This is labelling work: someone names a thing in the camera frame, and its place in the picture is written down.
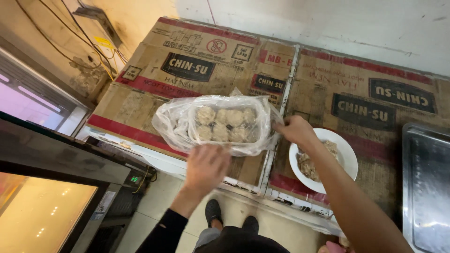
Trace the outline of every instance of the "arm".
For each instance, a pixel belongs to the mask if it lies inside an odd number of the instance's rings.
[[[174,253],[189,217],[200,201],[223,181],[230,161],[228,147],[194,147],[188,157],[183,187],[136,253]]]
[[[285,119],[274,129],[305,151],[315,164],[331,208],[356,252],[412,253],[402,233],[364,194],[300,116]]]

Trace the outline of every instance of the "black sleeve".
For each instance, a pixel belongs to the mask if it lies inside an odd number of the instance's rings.
[[[175,253],[181,233],[183,233],[187,223],[188,219],[167,209],[158,224],[136,250],[136,253]]]

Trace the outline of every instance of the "black shoe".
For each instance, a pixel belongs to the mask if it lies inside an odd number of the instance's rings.
[[[258,220],[253,216],[248,216],[244,220],[244,224],[242,224],[242,229],[252,234],[258,234],[259,232],[259,224]]]
[[[219,206],[219,202],[215,199],[210,199],[208,203],[206,203],[205,216],[208,227],[211,227],[211,222],[214,219],[219,220],[222,223],[222,226],[224,224],[222,221],[221,207]]]

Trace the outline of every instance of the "person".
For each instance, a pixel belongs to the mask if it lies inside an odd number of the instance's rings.
[[[300,116],[273,128],[297,144],[315,164],[331,209],[357,253],[412,253],[413,250],[389,217],[348,176],[333,155]],[[189,217],[202,199],[224,179],[231,156],[227,147],[196,146],[187,159],[186,181],[161,220],[136,251],[174,253]],[[288,252],[275,241],[258,235],[258,223],[248,217],[242,228],[223,227],[216,200],[207,203],[208,229],[195,245],[195,253]]]

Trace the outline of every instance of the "plastic bag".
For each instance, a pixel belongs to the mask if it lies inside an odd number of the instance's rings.
[[[271,124],[283,123],[283,118],[269,97],[244,96],[238,89],[231,95],[172,99],[157,109],[153,127],[171,148],[184,153],[205,143],[231,143],[233,156],[256,156],[274,148],[279,134]]]

